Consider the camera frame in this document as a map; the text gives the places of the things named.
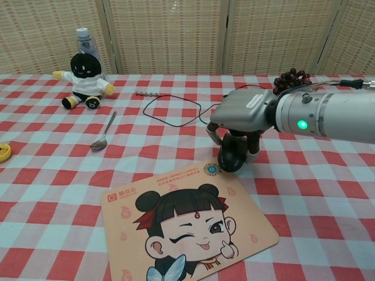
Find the cartoon hand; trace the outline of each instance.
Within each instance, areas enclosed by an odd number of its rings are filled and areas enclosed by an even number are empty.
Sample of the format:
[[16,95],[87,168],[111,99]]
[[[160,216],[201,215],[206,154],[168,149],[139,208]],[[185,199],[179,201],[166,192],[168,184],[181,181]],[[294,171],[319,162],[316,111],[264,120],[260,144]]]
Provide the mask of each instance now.
[[59,70],[59,71],[54,71],[54,72],[52,72],[52,75],[54,76],[54,78],[60,80],[60,79],[63,78],[63,73],[64,73],[64,71]]
[[115,87],[113,87],[113,85],[111,84],[108,84],[105,88],[105,93],[107,95],[113,95],[114,92],[115,92]]
[[229,245],[225,241],[223,241],[223,247],[220,249],[220,252],[226,259],[231,259],[238,256],[237,247],[234,245]]

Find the cartoon girl's face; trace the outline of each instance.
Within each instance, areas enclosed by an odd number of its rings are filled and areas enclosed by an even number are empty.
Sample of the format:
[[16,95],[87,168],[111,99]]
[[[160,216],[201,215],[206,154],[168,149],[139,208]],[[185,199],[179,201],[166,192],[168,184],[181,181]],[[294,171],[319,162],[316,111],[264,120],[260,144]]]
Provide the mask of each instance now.
[[161,223],[164,238],[149,237],[146,250],[153,258],[186,255],[186,261],[203,261],[220,254],[223,241],[230,242],[236,222],[222,210],[177,215]]

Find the bamboo screen panel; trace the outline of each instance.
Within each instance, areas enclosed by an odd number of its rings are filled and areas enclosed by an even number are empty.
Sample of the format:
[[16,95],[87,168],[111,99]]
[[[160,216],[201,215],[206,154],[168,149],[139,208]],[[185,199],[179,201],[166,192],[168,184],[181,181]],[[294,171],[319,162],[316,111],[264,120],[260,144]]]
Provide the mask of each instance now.
[[350,0],[320,74],[375,74],[375,0]]
[[216,73],[222,2],[110,0],[124,73]]
[[77,53],[76,29],[95,36],[101,61],[110,73],[98,10],[91,0],[0,0],[0,73],[51,74],[70,70]]
[[237,0],[229,74],[310,71],[335,0]]

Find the plastic grapes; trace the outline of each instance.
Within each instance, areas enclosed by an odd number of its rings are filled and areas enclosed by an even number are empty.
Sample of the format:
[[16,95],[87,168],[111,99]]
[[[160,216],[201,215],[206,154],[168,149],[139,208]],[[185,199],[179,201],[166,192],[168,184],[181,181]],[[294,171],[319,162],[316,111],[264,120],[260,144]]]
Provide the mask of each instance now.
[[303,84],[311,84],[310,74],[306,73],[304,70],[299,70],[297,72],[295,68],[291,68],[290,71],[282,73],[275,79],[273,93],[279,95],[286,89],[294,88]]

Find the plush toy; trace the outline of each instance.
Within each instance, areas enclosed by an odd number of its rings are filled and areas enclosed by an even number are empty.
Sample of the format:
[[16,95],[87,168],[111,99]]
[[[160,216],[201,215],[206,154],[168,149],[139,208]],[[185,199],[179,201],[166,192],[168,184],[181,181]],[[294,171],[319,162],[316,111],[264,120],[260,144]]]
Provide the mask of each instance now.
[[71,71],[54,71],[56,79],[73,83],[73,95],[63,98],[62,104],[67,109],[76,107],[84,101],[89,108],[97,108],[102,97],[112,95],[113,85],[101,78],[101,65],[96,57],[88,53],[78,53],[70,60]]

